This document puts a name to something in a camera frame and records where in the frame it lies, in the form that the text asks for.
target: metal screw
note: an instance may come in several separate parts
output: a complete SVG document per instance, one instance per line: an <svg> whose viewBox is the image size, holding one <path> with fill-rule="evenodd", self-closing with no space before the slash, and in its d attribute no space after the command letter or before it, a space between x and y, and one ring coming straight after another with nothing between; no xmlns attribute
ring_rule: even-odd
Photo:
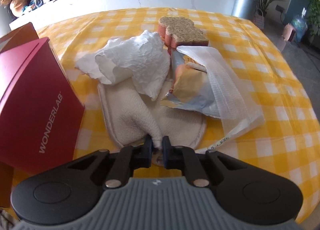
<svg viewBox="0 0 320 230"><path fill-rule="evenodd" d="M207 187L209 186L210 182L206 179L202 179L202 178L199 178L199 179L196 179L193 184L196 186L196 187Z"/></svg>
<svg viewBox="0 0 320 230"><path fill-rule="evenodd" d="M117 179L110 179L105 183L107 188L117 188L121 186L121 181Z"/></svg>

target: black cable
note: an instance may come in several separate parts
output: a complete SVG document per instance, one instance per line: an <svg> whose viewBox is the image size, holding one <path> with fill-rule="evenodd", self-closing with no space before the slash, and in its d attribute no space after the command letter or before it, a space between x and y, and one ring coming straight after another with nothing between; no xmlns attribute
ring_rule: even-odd
<svg viewBox="0 0 320 230"><path fill-rule="evenodd" d="M281 12L281 14L280 14L280 21L281 21L281 23L285 26L285 24L284 24L283 21L282 21L282 14L283 14L283 12Z"/></svg>
<svg viewBox="0 0 320 230"><path fill-rule="evenodd" d="M297 32L296 32L295 38L296 38L296 41L297 41L297 46L298 46L298 48L300 48L300 46L299 46L299 42L298 42Z"/></svg>
<svg viewBox="0 0 320 230"><path fill-rule="evenodd" d="M305 52L305 54L307 55L307 57L310 59L310 61L313 63L313 65L315 66L315 68L318 70L319 74L320 74L320 70L318 68L318 66L314 63L314 61L311 59L311 57L309 56L309 53Z"/></svg>
<svg viewBox="0 0 320 230"><path fill-rule="evenodd" d="M311 56L313 56L314 58L320 60L320 58L319 58L317 55L315 55L315 54L313 54L313 53L310 53L310 51L314 51L314 49L311 47L311 43L310 43L309 45L307 45L306 43L304 43L304 46L309 50L309 52L308 52L309 55L311 55Z"/></svg>

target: wall socket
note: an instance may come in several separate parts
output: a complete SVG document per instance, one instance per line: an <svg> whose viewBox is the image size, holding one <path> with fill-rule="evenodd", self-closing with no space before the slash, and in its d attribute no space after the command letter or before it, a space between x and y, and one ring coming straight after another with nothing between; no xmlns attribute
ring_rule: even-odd
<svg viewBox="0 0 320 230"><path fill-rule="evenodd" d="M279 6L279 5L277 5L276 6L276 11L279 11L280 13L283 13L284 12L284 8Z"/></svg>

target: white counter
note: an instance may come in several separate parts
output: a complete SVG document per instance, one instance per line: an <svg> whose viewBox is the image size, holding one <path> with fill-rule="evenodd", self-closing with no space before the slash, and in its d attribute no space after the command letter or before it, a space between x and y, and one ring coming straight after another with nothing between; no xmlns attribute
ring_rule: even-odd
<svg viewBox="0 0 320 230"><path fill-rule="evenodd" d="M28 22L35 29L69 18L107 10L139 7L173 7L231 15L234 0L56 0L10 23L14 30Z"/></svg>

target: plastic bag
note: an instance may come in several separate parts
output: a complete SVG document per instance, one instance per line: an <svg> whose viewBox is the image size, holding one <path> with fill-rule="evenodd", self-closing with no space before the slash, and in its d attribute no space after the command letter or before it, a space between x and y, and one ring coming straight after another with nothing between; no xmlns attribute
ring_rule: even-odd
<svg viewBox="0 0 320 230"><path fill-rule="evenodd" d="M182 45L177 50L206 68L225 133L221 140L208 148L197 150L197 153L214 149L265 122L261 107L253 101L245 84L217 49Z"/></svg>

